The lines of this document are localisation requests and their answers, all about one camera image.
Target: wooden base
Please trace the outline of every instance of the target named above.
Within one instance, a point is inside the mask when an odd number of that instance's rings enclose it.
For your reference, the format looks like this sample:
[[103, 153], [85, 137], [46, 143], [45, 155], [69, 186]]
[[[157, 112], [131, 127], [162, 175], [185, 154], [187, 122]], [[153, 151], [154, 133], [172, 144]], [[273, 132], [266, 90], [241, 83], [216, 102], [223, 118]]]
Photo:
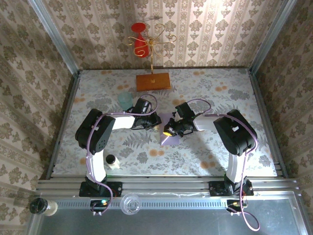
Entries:
[[136, 83], [138, 92], [166, 90], [172, 88], [168, 72], [137, 75]]

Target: floral tablecloth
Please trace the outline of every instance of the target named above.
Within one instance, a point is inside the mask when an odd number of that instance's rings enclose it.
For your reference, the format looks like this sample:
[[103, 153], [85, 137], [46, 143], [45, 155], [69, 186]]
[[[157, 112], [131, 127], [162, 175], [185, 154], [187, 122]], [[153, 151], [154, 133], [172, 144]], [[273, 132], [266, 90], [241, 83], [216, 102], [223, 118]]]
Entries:
[[[148, 70], [81, 72], [54, 174], [86, 173], [86, 150], [78, 146], [74, 137], [76, 130], [92, 108], [102, 112], [121, 111], [117, 96], [129, 91], [134, 104], [143, 94], [156, 96], [159, 103], [157, 113], [173, 112], [175, 106], [193, 98], [209, 101], [212, 113], [224, 114], [238, 109], [256, 130], [259, 141], [257, 151], [248, 156], [248, 176], [276, 176], [246, 69], [172, 69], [157, 72], [169, 72], [171, 90], [136, 92], [136, 75], [149, 73]], [[207, 109], [207, 104], [200, 101], [190, 106], [195, 113]], [[161, 146], [157, 127], [149, 131], [113, 130], [105, 154], [113, 154], [120, 161], [120, 169], [106, 168], [109, 175], [223, 176], [228, 167], [228, 151], [216, 131], [195, 132], [181, 138], [179, 145]]]

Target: cable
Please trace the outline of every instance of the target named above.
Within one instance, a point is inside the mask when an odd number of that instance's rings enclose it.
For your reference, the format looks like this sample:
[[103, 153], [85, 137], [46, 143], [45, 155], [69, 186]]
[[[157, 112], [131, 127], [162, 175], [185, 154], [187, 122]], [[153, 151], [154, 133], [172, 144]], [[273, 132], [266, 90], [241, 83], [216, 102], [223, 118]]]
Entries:
[[187, 104], [188, 104], [189, 102], [195, 101], [195, 100], [203, 101], [203, 102], [205, 102], [205, 103], [207, 103], [207, 104], [209, 105], [210, 108], [209, 108], [208, 110], [205, 110], [205, 111], [203, 112], [203, 115], [211, 110], [212, 105], [211, 105], [208, 101], [206, 101], [206, 100], [204, 100], [204, 99], [191, 99], [191, 100], [187, 101]]
[[[225, 118], [227, 117], [227, 118], [229, 118], [229, 119], [231, 119], [231, 120], [234, 120], [235, 122], [237, 122], [237, 123], [239, 123], [240, 125], [242, 125], [242, 126], [249, 132], [249, 134], [252, 136], [252, 138], [254, 139], [254, 143], [255, 143], [254, 147], [253, 147], [252, 149], [250, 149], [249, 151], [247, 151], [247, 152], [245, 153], [245, 156], [244, 156], [243, 171], [242, 171], [241, 182], [240, 182], [239, 201], [240, 201], [240, 210], [241, 210], [241, 214], [243, 215], [243, 218], [244, 218], [244, 221], [245, 221], [246, 225], [247, 225], [252, 231], [255, 231], [255, 232], [256, 232], [256, 231], [259, 231], [260, 228], [261, 228], [261, 226], [260, 226], [260, 223], [259, 223], [258, 219], [257, 219], [253, 214], [244, 211], [243, 202], [242, 202], [242, 200], [243, 200], [243, 185], [244, 185], [244, 172], [245, 172], [245, 165], [246, 165], [246, 156], [247, 156], [250, 152], [252, 152], [253, 150], [256, 150], [256, 149], [257, 149], [257, 147], [258, 147], [258, 141], [257, 141], [257, 139], [256, 139], [256, 136], [255, 136], [255, 135], [253, 134], [253, 132], [247, 127], [247, 125], [245, 125], [242, 121], [240, 121], [239, 119], [237, 119], [237, 118], [235, 118], [235, 117], [233, 117], [233, 116], [230, 116], [230, 115], [227, 115], [227, 114], [207, 114], [207, 115], [203, 114], [203, 115], [206, 116], [206, 117], [225, 117]], [[248, 221], [247, 221], [247, 219], [246, 219], [246, 216], [245, 216], [245, 213], [246, 213], [246, 214], [250, 214], [250, 215], [257, 221], [258, 227], [257, 227], [256, 229], [253, 228], [253, 227], [248, 223]]]
[[89, 149], [89, 148], [90, 148], [91, 137], [92, 137], [92, 135], [93, 135], [93, 133], [94, 133], [96, 127], [98, 126], [99, 122], [101, 121], [101, 119], [102, 119], [103, 117], [105, 117], [106, 115], [125, 115], [125, 114], [128, 114], [128, 115], [131, 115], [131, 116], [148, 116], [148, 115], [153, 114], [153, 113], [157, 110], [157, 107], [158, 107], [157, 98], [156, 98], [154, 95], [151, 95], [151, 94], [144, 94], [144, 95], [142, 95], [140, 98], [142, 98], [143, 96], [146, 96], [146, 95], [149, 95], [149, 96], [153, 97], [153, 98], [155, 99], [155, 101], [156, 101], [156, 107], [155, 107], [152, 111], [150, 111], [150, 112], [148, 112], [148, 113], [146, 113], [146, 114], [133, 114], [133, 113], [127, 113], [127, 112], [125, 112], [125, 111], [123, 111], [123, 112], [115, 112], [115, 113], [105, 113], [105, 114], [102, 114], [102, 115], [97, 119], [97, 121], [95, 122], [95, 124], [93, 125], [93, 128], [91, 129], [91, 132], [90, 132], [90, 134], [89, 134], [89, 136], [88, 136], [87, 147], [86, 147], [86, 149], [87, 149], [86, 167], [87, 167], [88, 174], [90, 175], [90, 177], [92, 178], [92, 180], [93, 180], [95, 183], [97, 183], [97, 184], [99, 184], [99, 185], [105, 187], [105, 188], [110, 192], [110, 200], [109, 200], [109, 202], [108, 202], [107, 207], [102, 211], [102, 213], [106, 212], [107, 209], [109, 208], [109, 205], [111, 204], [111, 202], [112, 202], [112, 200], [113, 200], [113, 192], [112, 192], [112, 190], [110, 189], [109, 186], [103, 184], [102, 182], [97, 181], [97, 180], [95, 179], [95, 176], [94, 176], [93, 173], [92, 173], [92, 170], [91, 170], [91, 157], [90, 157], [90, 149]]

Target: small bottle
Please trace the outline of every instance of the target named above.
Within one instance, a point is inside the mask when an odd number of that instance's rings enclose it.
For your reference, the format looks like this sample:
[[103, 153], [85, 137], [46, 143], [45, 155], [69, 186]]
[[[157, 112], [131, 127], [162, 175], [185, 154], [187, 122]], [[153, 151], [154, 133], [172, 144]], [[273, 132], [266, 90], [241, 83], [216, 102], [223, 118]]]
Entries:
[[46, 200], [41, 197], [33, 200], [29, 205], [32, 214], [42, 214], [52, 216], [58, 210], [58, 204], [54, 201]]
[[112, 154], [109, 154], [106, 157], [106, 162], [109, 168], [111, 169], [119, 169], [119, 160]]

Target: purple paper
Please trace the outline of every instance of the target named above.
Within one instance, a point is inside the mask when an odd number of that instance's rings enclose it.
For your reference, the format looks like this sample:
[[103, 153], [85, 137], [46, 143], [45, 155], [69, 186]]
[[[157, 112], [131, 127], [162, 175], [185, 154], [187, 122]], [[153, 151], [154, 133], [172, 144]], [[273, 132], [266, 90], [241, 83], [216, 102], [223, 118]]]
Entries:
[[161, 118], [162, 123], [159, 125], [159, 131], [160, 131], [160, 139], [161, 139], [161, 145], [178, 145], [179, 144], [179, 136], [166, 136], [163, 134], [164, 126], [168, 123], [170, 118], [173, 118], [172, 113], [166, 113], [166, 114], [158, 114]]

